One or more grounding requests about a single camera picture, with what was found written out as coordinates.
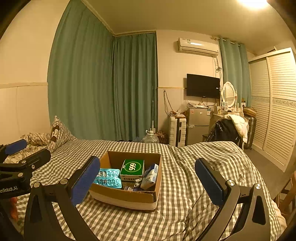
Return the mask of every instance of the flat screen tv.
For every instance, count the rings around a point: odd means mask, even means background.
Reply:
[[[220,98],[220,79],[197,74],[187,74],[187,96]]]

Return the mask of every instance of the white suitcase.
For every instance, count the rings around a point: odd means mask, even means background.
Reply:
[[[176,119],[170,116],[169,122],[169,145],[171,146],[185,146],[186,135],[186,118]]]

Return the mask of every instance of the wall trim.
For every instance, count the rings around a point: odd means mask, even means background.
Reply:
[[[258,59],[270,57],[270,56],[281,54],[281,53],[289,53],[289,52],[293,54],[293,50],[291,47],[256,56],[256,57],[252,58],[251,60],[249,60],[249,63],[252,61],[258,60]]]
[[[94,7],[87,1],[81,0],[81,2],[105,25],[105,27],[115,36],[115,33],[112,28],[108,25],[108,23],[101,17],[101,15],[94,9]]]
[[[113,29],[109,26],[109,24],[102,18],[102,16],[94,9],[94,7],[87,0],[81,0],[81,2],[102,22],[102,24],[104,24],[104,26],[108,29],[108,31],[115,37],[133,35],[133,34],[156,33],[156,30],[145,30],[145,31],[123,32],[120,34],[115,34]]]
[[[7,84],[0,84],[0,89],[21,87],[21,86],[41,86],[41,85],[48,85],[48,83],[47,82],[7,83]]]
[[[157,87],[157,89],[187,89],[187,88],[184,88],[184,87]]]

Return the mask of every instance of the green medicine box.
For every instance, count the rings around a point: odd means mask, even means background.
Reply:
[[[125,159],[120,170],[122,186],[133,187],[136,179],[142,178],[145,171],[144,160]]]

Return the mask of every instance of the white jacket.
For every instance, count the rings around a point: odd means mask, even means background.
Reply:
[[[238,134],[242,137],[243,142],[247,143],[248,141],[248,131],[249,131],[249,122],[246,118],[244,118],[241,112],[231,113],[228,115],[224,115],[221,119],[232,120]]]

